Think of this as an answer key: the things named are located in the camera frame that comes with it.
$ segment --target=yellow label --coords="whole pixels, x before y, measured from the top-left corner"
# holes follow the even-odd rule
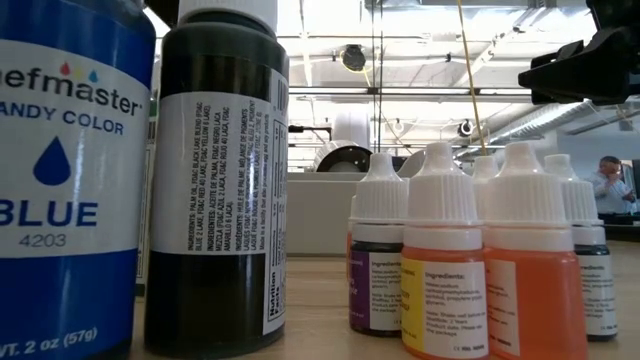
[[[402,341],[419,351],[424,351],[423,268],[421,261],[402,258]]]

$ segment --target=orange liquid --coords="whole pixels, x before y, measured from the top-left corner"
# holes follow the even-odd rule
[[[402,257],[412,260],[429,261],[429,262],[448,262],[448,263],[466,263],[480,262],[484,260],[482,250],[472,251],[446,251],[446,250],[426,250],[405,246],[402,249]],[[405,345],[405,349],[416,357],[427,360],[451,360],[430,354],[423,353]],[[468,360],[488,360],[489,355],[479,358],[467,358]]]
[[[496,349],[490,342],[491,353],[509,360],[586,360],[587,335],[576,255],[485,248],[485,261],[490,260],[516,264],[520,356]],[[493,324],[489,321],[490,337]]]
[[[351,274],[351,265],[349,261],[351,260],[351,242],[353,238],[351,236],[351,231],[347,231],[347,280],[351,279],[349,276]]]

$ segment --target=black liquid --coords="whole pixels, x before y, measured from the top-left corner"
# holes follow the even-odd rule
[[[575,245],[578,256],[611,256],[607,245]],[[611,335],[591,335],[587,334],[587,340],[591,342],[606,342],[616,338],[618,334]]]
[[[272,69],[287,77],[288,67],[284,49],[260,24],[228,13],[198,14],[164,38],[160,101],[198,91],[272,101]],[[161,119],[159,131],[163,121],[177,120]],[[186,237],[176,241],[186,242]],[[283,326],[263,335],[265,259],[264,254],[151,251],[146,348],[169,357],[213,359],[246,354],[276,341]]]
[[[353,241],[351,244],[351,251],[361,251],[361,252],[370,252],[370,253],[402,253],[402,243],[372,243],[366,241]],[[369,329],[366,327],[362,327],[356,324],[349,322],[349,326],[352,330],[359,332],[361,334],[377,336],[377,337],[401,337],[402,330],[375,330]]]

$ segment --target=chefmaster logo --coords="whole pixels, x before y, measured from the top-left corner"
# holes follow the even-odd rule
[[[125,115],[136,116],[143,111],[143,102],[123,96],[118,89],[100,87],[100,76],[95,69],[85,71],[72,67],[68,62],[60,65],[59,75],[45,74],[39,67],[29,70],[0,69],[0,87],[27,88],[33,91],[53,93],[118,110]]]

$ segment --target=blue droplet icon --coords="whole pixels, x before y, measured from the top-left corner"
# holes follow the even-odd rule
[[[92,83],[98,82],[98,73],[95,70],[93,70],[91,74],[89,74],[89,81],[91,81]]]
[[[33,167],[36,179],[49,186],[64,183],[71,177],[71,166],[60,140],[56,136]]]

